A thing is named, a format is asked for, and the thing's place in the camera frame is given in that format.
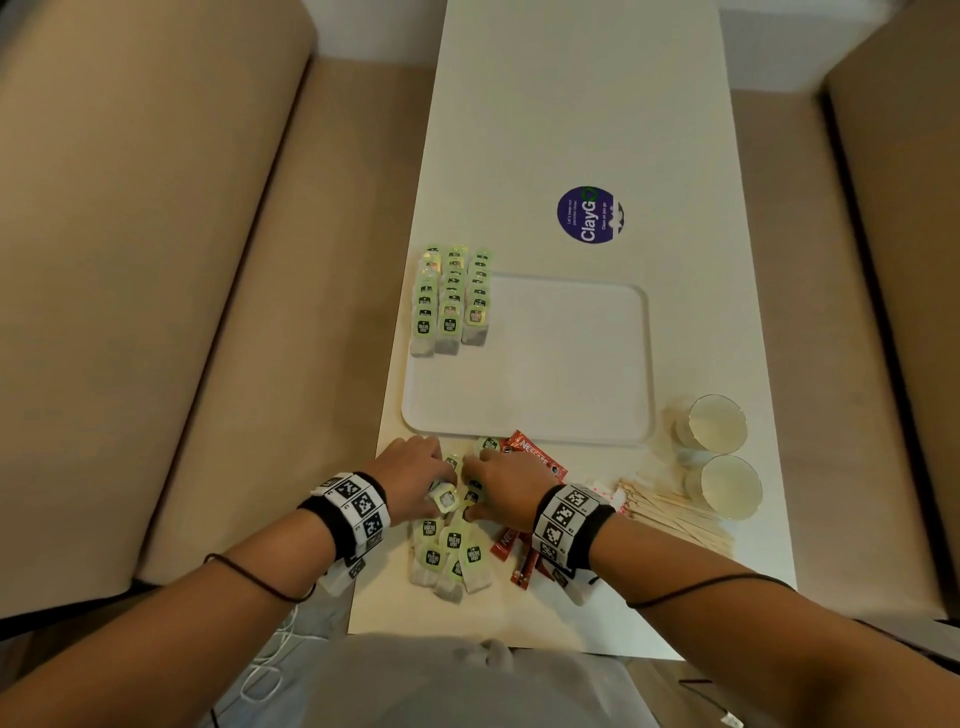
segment person's right arm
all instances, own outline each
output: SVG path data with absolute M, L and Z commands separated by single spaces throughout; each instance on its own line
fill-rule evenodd
M 533 455 L 485 450 L 464 461 L 486 501 L 471 521 L 533 530 L 557 484 Z M 600 529 L 590 566 L 629 603 L 751 570 L 623 516 Z M 950 725 L 960 680 L 907 647 L 771 582 L 740 579 L 643 611 L 692 665 L 790 726 Z

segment white cup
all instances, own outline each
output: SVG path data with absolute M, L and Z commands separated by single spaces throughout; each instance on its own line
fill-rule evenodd
M 699 506 L 731 521 L 746 521 L 763 501 L 759 475 L 750 463 L 733 455 L 717 455 L 691 469 L 684 487 Z
M 677 421 L 676 430 L 688 448 L 729 455 L 747 442 L 747 416 L 733 400 L 706 395 L 693 402 Z

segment person's left arm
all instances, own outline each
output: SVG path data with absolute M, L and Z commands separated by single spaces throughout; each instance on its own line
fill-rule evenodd
M 434 479 L 456 482 L 436 438 L 395 440 L 362 468 L 393 525 L 436 515 Z M 281 593 L 305 595 L 333 563 L 333 537 L 298 510 L 227 558 Z M 0 694 L 0 725 L 193 725 L 270 639 L 292 605 L 216 561 L 160 590 Z

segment purple round sticker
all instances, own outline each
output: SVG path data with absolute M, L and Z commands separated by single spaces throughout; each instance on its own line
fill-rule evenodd
M 623 230 L 623 205 L 600 187 L 574 187 L 560 198 L 557 219 L 582 243 L 609 243 Z

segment forearm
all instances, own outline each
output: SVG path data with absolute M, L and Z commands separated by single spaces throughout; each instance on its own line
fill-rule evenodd
M 227 552 L 290 596 L 333 563 L 324 523 L 296 511 Z M 4 725 L 182 726 L 201 718 L 291 605 L 210 562 L 0 695 Z
M 619 516 L 601 529 L 590 563 L 630 603 L 750 572 Z M 856 725 L 848 722 L 847 706 L 862 711 L 870 703 L 854 695 L 882 691 L 911 673 L 933 684 L 943 679 L 941 670 L 909 649 L 769 582 L 718 584 L 643 616 L 704 674 L 788 725 Z M 880 672 L 879 665 L 895 668 Z

